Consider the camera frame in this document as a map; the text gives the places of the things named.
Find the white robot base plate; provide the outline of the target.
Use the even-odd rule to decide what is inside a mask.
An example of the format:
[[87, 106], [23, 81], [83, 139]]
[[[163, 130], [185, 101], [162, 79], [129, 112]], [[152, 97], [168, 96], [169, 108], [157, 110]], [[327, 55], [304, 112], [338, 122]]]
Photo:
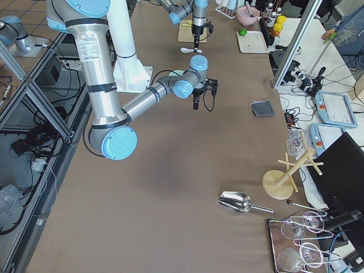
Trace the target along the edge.
[[117, 91], [141, 93], [149, 86], [152, 67], [137, 57], [127, 2], [111, 1], [107, 21], [117, 56], [113, 72]]

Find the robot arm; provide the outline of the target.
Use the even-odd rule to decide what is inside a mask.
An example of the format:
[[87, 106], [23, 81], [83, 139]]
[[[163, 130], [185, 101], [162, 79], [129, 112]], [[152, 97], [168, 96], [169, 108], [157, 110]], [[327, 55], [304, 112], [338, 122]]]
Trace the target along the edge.
[[200, 36], [203, 34], [205, 28], [211, 28], [211, 24], [207, 22], [206, 12], [208, 8], [208, 1], [195, 0], [183, 1], [182, 4], [174, 4], [172, 1], [156, 1], [158, 5], [164, 7], [168, 12], [169, 18], [173, 24], [179, 24], [186, 16], [192, 14], [192, 35], [193, 35], [193, 49], [182, 49], [184, 53], [201, 53], [199, 49]]
[[48, 26], [76, 42], [94, 118], [91, 146], [122, 160], [137, 146], [130, 122], [168, 94], [185, 99], [205, 84], [208, 60], [194, 55], [181, 75], [150, 84], [151, 70], [137, 58], [126, 1], [47, 1]]

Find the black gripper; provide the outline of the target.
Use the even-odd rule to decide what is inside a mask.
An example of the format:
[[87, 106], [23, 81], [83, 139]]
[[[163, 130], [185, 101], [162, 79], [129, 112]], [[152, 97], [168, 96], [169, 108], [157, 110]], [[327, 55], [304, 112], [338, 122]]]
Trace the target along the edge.
[[194, 88], [193, 95], [193, 110], [198, 110], [200, 103], [200, 96], [205, 93], [205, 87]]
[[203, 34], [204, 32], [204, 25], [202, 26], [198, 26], [196, 24], [192, 24], [192, 35], [194, 38], [194, 52], [197, 53], [198, 52], [198, 47], [199, 47], [199, 40], [200, 40], [200, 36]]

